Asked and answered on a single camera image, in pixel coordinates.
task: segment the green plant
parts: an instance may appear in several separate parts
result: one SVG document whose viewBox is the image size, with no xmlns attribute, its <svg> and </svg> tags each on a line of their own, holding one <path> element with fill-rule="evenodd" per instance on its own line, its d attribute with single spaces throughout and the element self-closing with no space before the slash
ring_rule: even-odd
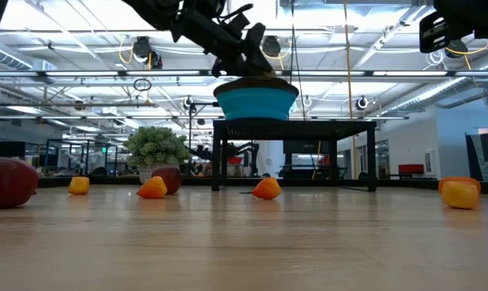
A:
<svg viewBox="0 0 488 291">
<path fill-rule="evenodd" d="M 124 142 L 131 151 L 129 166 L 149 166 L 154 164 L 175 165 L 190 158 L 183 144 L 187 137 L 177 137 L 169 128 L 140 127 Z"/>
</svg>

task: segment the table leg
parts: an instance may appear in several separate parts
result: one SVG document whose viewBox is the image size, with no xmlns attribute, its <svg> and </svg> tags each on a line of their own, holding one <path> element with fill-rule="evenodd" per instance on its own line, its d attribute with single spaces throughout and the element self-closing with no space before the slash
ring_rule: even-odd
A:
<svg viewBox="0 0 488 291">
<path fill-rule="evenodd" d="M 377 165 L 375 160 L 375 129 L 370 128 L 367 131 L 367 151 L 368 151 L 368 191 L 377 190 Z"/>
<path fill-rule="evenodd" d="M 213 129 L 213 152 L 212 152 L 212 191 L 219 191 L 221 174 L 221 132 L 216 127 Z"/>
<path fill-rule="evenodd" d="M 338 169 L 338 142 L 329 141 L 330 147 L 330 180 L 333 186 L 338 185 L 339 169 Z"/>
<path fill-rule="evenodd" d="M 222 140 L 222 155 L 221 155 L 221 180 L 222 184 L 226 185 L 228 180 L 228 140 Z"/>
</svg>

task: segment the orange fruit piece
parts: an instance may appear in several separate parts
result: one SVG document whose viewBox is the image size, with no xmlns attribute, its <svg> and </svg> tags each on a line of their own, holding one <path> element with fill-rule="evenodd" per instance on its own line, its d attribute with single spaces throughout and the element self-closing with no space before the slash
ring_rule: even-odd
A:
<svg viewBox="0 0 488 291">
<path fill-rule="evenodd" d="M 265 200 L 275 199 L 281 192 L 282 189 L 280 188 L 278 181 L 272 177 L 263 179 L 257 187 L 251 191 L 255 197 Z"/>
<path fill-rule="evenodd" d="M 158 199 L 165 197 L 167 192 L 165 183 L 162 177 L 153 177 L 141 186 L 138 190 L 137 195 L 146 199 Z"/>
</svg>

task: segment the fluorescent light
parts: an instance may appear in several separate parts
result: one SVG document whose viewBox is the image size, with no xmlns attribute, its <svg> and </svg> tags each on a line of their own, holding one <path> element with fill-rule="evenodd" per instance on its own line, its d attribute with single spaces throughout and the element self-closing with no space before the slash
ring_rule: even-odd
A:
<svg viewBox="0 0 488 291">
<path fill-rule="evenodd" d="M 172 119 L 173 116 L 133 116 L 131 118 L 132 119 L 135 119 L 135 120 L 143 120 L 143 119 L 147 119 L 147 120 L 167 120 L 167 119 Z"/>
<path fill-rule="evenodd" d="M 476 76 L 488 76 L 488 71 L 465 71 L 465 72 L 456 72 L 456 76 L 465 76 L 465 77 L 476 77 Z"/>
<path fill-rule="evenodd" d="M 307 116 L 307 119 L 310 120 L 312 118 L 318 119 L 326 119 L 326 120 L 350 120 L 349 116 Z M 290 116 L 289 119 L 296 119 L 296 120 L 303 120 L 303 116 Z"/>
<path fill-rule="evenodd" d="M 112 120 L 112 119 L 122 119 L 123 116 L 86 116 L 87 119 L 96 119 L 96 120 Z"/>
<path fill-rule="evenodd" d="M 318 71 L 297 71 L 292 72 L 293 75 L 300 76 L 348 76 L 348 71 L 346 70 L 318 70 Z M 363 76 L 364 71 L 351 71 L 352 76 Z"/>
<path fill-rule="evenodd" d="M 72 72 L 61 72 L 53 71 L 46 72 L 49 77 L 86 77 L 86 76 L 117 76 L 116 71 L 72 71 Z"/>
<path fill-rule="evenodd" d="M 188 120 L 189 119 L 188 116 L 176 116 L 175 118 L 177 118 L 179 120 Z M 196 117 L 192 117 L 192 119 L 220 119 L 220 118 L 224 118 L 224 117 L 223 116 L 196 116 Z"/>
<path fill-rule="evenodd" d="M 413 77 L 413 76 L 444 76 L 447 71 L 375 71 L 373 76 Z"/>
<path fill-rule="evenodd" d="M 91 133 L 95 133 L 95 132 L 101 131 L 100 129 L 97 129 L 97 128 L 94 128 L 94 127 L 91 127 L 91 126 L 75 126 L 75 128 L 81 129 L 81 130 L 84 130 L 84 131 L 87 131 L 87 132 L 91 132 Z"/>
<path fill-rule="evenodd" d="M 24 112 L 24 113 L 29 113 L 29 114 L 39 114 L 41 111 L 35 109 L 35 108 L 30 108 L 30 107 L 25 107 L 25 106 L 9 106 L 7 107 L 12 110 L 16 110 L 19 112 Z"/>
<path fill-rule="evenodd" d="M 81 119 L 80 116 L 42 116 L 42 119 L 49 119 L 49 120 L 74 120 L 74 119 Z"/>
<path fill-rule="evenodd" d="M 50 120 L 50 122 L 52 122 L 53 124 L 60 125 L 60 126 L 69 126 L 68 124 L 66 124 L 64 122 L 60 122 L 59 120 Z"/>
<path fill-rule="evenodd" d="M 127 71 L 129 76 L 199 76 L 198 70 L 144 70 L 144 71 Z"/>
<path fill-rule="evenodd" d="M 317 155 L 317 154 L 298 154 L 296 156 L 297 158 L 324 158 L 325 156 L 320 154 L 320 155 Z"/>
<path fill-rule="evenodd" d="M 0 77 L 37 77 L 36 72 L 0 72 Z"/>
<path fill-rule="evenodd" d="M 33 120 L 36 119 L 35 116 L 0 116 L 0 119 L 4 120 L 12 120 L 12 119 L 21 119 L 21 120 Z"/>
</svg>

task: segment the potted plant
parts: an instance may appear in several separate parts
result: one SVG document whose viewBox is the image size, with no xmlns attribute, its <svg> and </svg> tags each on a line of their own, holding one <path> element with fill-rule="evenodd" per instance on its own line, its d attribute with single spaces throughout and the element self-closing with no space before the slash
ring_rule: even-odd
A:
<svg viewBox="0 0 488 291">
<path fill-rule="evenodd" d="M 178 137 L 169 128 L 140 127 L 124 142 L 131 151 L 128 165 L 138 167 L 140 181 L 144 183 L 159 167 L 179 167 L 190 158 L 183 144 L 186 140 L 187 137 Z"/>
</svg>

